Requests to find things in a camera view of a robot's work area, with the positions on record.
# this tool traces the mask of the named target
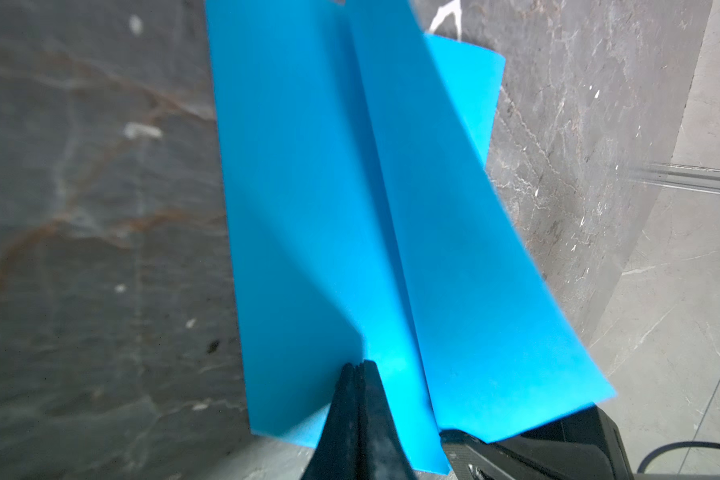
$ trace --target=tile grout line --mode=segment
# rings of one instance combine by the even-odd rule
[[[706,408],[704,408],[704,413],[703,413],[703,415],[701,415],[701,420],[699,421],[699,427],[696,429],[696,432],[693,434],[693,438],[691,439],[692,441],[696,440],[696,437],[699,435],[699,430],[701,430],[701,425],[704,424],[704,418],[706,418],[706,414],[712,407],[712,400],[715,399],[715,394],[717,394],[717,389],[719,389],[719,388],[720,388],[720,378],[717,379],[717,385],[715,385],[715,389],[712,390],[712,395],[710,397],[710,401],[706,404]],[[680,472],[682,471],[682,467],[685,466],[686,460],[688,459],[688,454],[691,453],[691,448],[692,447],[688,448],[686,450],[686,456],[682,457],[682,462],[680,464],[680,468],[678,468],[678,470],[677,470],[677,475],[680,475]]]

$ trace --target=blue paper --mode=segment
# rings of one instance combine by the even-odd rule
[[[251,429],[315,446],[378,364],[412,466],[612,395],[482,170],[504,60],[404,0],[206,4]]]

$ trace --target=metal rail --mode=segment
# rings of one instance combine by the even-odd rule
[[[720,170],[715,168],[650,164],[635,174],[647,184],[720,195]]]

